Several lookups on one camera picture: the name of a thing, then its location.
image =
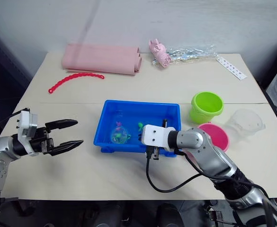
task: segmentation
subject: blue plastic tray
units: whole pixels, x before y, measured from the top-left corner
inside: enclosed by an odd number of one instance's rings
[[[138,135],[142,133],[139,131],[138,123],[161,126],[163,119],[168,120],[168,127],[181,130],[179,105],[107,100],[98,123],[94,145],[100,146],[101,152],[105,153],[115,151],[144,153],[146,146],[138,139]],[[121,122],[131,135],[124,144],[111,141],[112,131],[117,127],[116,122]],[[164,149],[160,150],[160,154],[171,156],[171,153]]]

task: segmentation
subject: transparent measuring cup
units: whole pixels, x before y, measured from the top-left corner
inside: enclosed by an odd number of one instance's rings
[[[248,109],[237,110],[224,126],[231,141],[252,136],[265,128],[262,119],[254,111]]]

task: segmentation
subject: lime green cup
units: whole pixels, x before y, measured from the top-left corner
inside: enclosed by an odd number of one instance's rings
[[[191,120],[203,124],[211,121],[223,111],[223,100],[212,92],[200,92],[192,98]]]

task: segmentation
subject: silver robotic arm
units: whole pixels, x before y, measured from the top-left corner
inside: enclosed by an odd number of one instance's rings
[[[264,189],[248,180],[235,163],[219,147],[212,144],[211,137],[203,130],[191,128],[188,131],[176,131],[172,127],[145,125],[141,142],[148,146],[147,150],[154,150],[153,157],[156,160],[158,148],[185,156],[199,173],[208,177],[214,187],[225,195],[225,199],[235,211],[238,224],[265,225],[264,205],[269,205],[272,208],[274,225],[277,225],[277,210],[265,195]],[[193,155],[199,168],[188,158],[186,152]]]
[[[28,111],[21,111],[17,120],[18,133],[12,136],[0,137],[0,192],[2,191],[10,162],[20,159],[24,155],[37,156],[39,153],[55,156],[79,146],[83,140],[74,140],[55,147],[49,133],[53,129],[63,129],[78,122],[65,119],[48,122],[45,127],[37,128],[37,115]]]

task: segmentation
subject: pink towel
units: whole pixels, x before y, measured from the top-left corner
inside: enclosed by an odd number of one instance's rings
[[[68,70],[112,72],[134,75],[142,58],[138,47],[69,44],[62,65]]]

